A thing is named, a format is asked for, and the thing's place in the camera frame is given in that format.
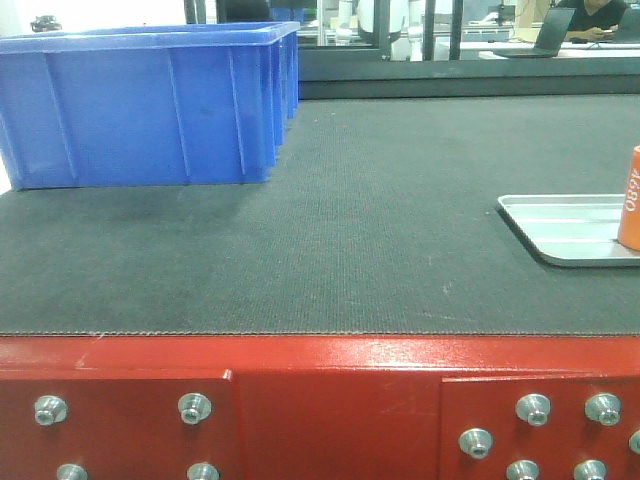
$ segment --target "silver metal tray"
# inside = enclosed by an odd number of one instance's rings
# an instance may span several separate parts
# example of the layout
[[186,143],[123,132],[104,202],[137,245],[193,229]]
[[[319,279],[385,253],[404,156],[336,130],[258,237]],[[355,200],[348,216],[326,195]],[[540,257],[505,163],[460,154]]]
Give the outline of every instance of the silver metal tray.
[[618,243],[624,195],[504,195],[498,204],[540,257],[562,267],[640,266]]

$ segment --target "red metal frame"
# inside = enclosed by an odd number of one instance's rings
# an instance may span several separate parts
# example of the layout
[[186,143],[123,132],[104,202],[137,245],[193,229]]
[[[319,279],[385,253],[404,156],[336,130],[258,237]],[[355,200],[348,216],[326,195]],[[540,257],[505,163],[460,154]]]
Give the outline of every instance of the red metal frame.
[[[189,426],[177,400],[193,391],[215,409]],[[614,427],[583,413],[603,391],[623,402]],[[552,401],[543,427],[515,416],[533,392]],[[35,423],[45,394],[65,398],[66,421]],[[639,478],[638,399],[636,337],[5,337],[0,465],[7,478],[80,463],[92,479],[184,479],[208,461],[224,480],[449,480],[504,478],[527,458],[569,479],[598,458]],[[458,448],[471,427],[494,436],[486,459]]]

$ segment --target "hex bolt head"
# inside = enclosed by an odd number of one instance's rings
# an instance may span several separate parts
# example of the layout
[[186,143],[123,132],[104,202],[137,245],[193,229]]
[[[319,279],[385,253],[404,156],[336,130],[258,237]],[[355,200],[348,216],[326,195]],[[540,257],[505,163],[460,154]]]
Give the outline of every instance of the hex bolt head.
[[590,420],[605,427],[611,427],[620,421],[620,399],[610,393],[599,393],[584,404],[584,413]]
[[516,404],[516,415],[533,427],[547,423],[551,412],[551,402],[544,395],[532,393],[525,395]]
[[211,415],[213,405],[201,393],[187,393],[178,401],[178,410],[184,423],[196,425]]
[[489,455],[489,450],[493,446],[493,437],[482,428],[472,428],[460,435],[458,445],[460,450],[471,458],[481,460]]
[[600,460],[587,460],[573,470],[574,480],[605,480],[607,467]]
[[507,467],[508,480],[536,480],[540,469],[531,460],[518,460]]
[[58,480],[89,480],[87,471],[80,465],[66,464],[58,468]]
[[189,480],[220,480],[220,472],[208,463],[196,463],[187,470]]
[[640,455],[640,430],[629,438],[629,448],[633,453]]
[[54,395],[44,395],[33,405],[38,424],[48,427],[67,418],[68,407],[64,400]]

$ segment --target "blue plastic crate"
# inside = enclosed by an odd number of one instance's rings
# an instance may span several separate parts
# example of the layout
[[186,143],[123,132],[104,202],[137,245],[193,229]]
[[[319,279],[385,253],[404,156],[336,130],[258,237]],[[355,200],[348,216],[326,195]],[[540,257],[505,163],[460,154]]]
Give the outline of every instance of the blue plastic crate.
[[15,189],[259,182],[298,103],[299,24],[0,39]]

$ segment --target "gray felt surface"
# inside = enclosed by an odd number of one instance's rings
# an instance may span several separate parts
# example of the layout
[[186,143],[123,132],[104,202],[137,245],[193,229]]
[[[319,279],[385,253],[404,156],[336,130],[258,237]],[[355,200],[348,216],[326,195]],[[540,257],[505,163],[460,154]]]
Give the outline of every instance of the gray felt surface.
[[639,96],[303,102],[268,183],[0,197],[0,332],[635,334],[640,269],[503,194],[621,193]]

